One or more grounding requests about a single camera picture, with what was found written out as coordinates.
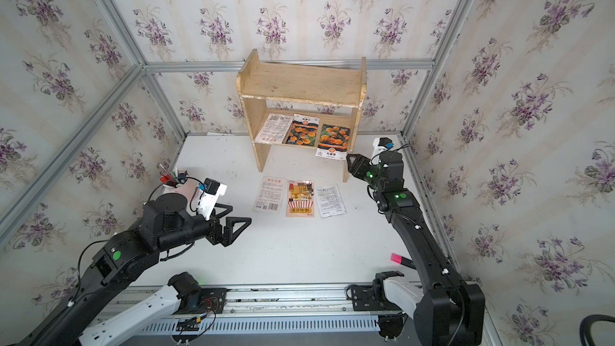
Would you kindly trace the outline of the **dark marigold seed bag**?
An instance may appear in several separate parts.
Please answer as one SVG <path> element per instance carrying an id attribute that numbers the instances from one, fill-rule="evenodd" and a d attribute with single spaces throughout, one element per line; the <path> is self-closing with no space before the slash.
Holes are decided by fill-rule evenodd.
<path id="1" fill-rule="evenodd" d="M 293 146 L 314 147 L 319 125 L 320 119 L 317 117 L 294 114 L 288 135 L 283 143 Z"/>

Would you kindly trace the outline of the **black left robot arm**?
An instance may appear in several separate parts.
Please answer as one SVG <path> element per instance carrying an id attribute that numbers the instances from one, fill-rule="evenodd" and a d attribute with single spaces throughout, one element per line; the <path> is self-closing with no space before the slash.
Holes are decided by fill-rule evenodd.
<path id="1" fill-rule="evenodd" d="M 78 273 L 75 287 L 46 319 L 22 340 L 22 345 L 73 345 L 100 312 L 149 268 L 163 251 L 207 239 L 231 245 L 251 224 L 231 216 L 232 206 L 221 205 L 211 219 L 190 215 L 183 195 L 169 193 L 145 204 L 143 216 L 131 227 L 106 240 L 91 264 Z"/>

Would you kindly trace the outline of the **white barcode seed bag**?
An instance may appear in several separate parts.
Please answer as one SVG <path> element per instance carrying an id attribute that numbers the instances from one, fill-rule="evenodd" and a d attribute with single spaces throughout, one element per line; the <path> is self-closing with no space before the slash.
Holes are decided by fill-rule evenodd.
<path id="1" fill-rule="evenodd" d="M 280 212 L 287 185 L 286 179 L 265 176 L 260 184 L 252 210 L 263 213 Z"/>

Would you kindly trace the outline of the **white text seed bag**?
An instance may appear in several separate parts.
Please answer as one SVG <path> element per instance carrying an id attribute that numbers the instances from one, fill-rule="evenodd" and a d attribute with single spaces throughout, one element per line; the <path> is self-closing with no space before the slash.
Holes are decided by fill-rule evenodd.
<path id="1" fill-rule="evenodd" d="M 316 189 L 316 201 L 322 219 L 347 214 L 339 187 L 336 184 L 318 187 Z"/>

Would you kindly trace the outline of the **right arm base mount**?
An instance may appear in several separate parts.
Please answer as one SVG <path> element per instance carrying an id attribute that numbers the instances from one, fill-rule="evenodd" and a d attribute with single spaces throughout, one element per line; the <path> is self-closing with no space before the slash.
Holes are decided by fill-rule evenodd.
<path id="1" fill-rule="evenodd" d="M 402 272 L 377 273 L 371 285 L 350 284 L 344 294 L 352 303 L 354 312 L 401 312 L 402 309 L 389 301 L 384 293 L 384 281 L 391 277 L 403 276 Z"/>

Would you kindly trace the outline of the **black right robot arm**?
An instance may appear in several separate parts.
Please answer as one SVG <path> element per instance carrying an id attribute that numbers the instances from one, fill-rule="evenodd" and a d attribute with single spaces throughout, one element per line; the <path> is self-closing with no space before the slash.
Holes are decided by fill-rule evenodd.
<path id="1" fill-rule="evenodd" d="M 405 187 L 402 155 L 350 154 L 347 164 L 348 172 L 372 189 L 379 213 L 402 239 L 420 279 L 412 285 L 402 276 L 385 278 L 385 299 L 413 315 L 422 345 L 481 344 L 485 295 L 455 269 L 428 229 L 418 200 Z"/>

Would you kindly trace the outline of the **white lower-shelf seed bag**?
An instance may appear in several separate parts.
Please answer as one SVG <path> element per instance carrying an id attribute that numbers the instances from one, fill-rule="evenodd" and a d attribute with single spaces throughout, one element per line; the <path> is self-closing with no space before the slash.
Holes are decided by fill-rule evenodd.
<path id="1" fill-rule="evenodd" d="M 255 138 L 258 144 L 282 144 L 293 122 L 289 115 L 270 114 Z"/>

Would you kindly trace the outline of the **orange marigold seed bag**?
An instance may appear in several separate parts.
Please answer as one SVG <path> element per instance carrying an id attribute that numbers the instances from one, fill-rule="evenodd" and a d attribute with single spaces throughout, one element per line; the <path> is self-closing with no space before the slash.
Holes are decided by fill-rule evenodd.
<path id="1" fill-rule="evenodd" d="M 316 157 L 328 160 L 346 160 L 351 131 L 349 128 L 324 124 L 316 148 Z"/>

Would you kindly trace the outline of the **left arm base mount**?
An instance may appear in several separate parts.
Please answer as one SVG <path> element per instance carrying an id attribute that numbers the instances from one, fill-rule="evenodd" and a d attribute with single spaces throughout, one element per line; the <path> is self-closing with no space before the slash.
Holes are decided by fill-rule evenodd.
<path id="1" fill-rule="evenodd" d="M 168 286 L 176 291 L 175 296 L 179 307 L 174 315 L 197 315 L 213 311 L 221 314 L 227 298 L 227 288 L 203 288 L 188 272 L 174 275 L 168 281 Z"/>

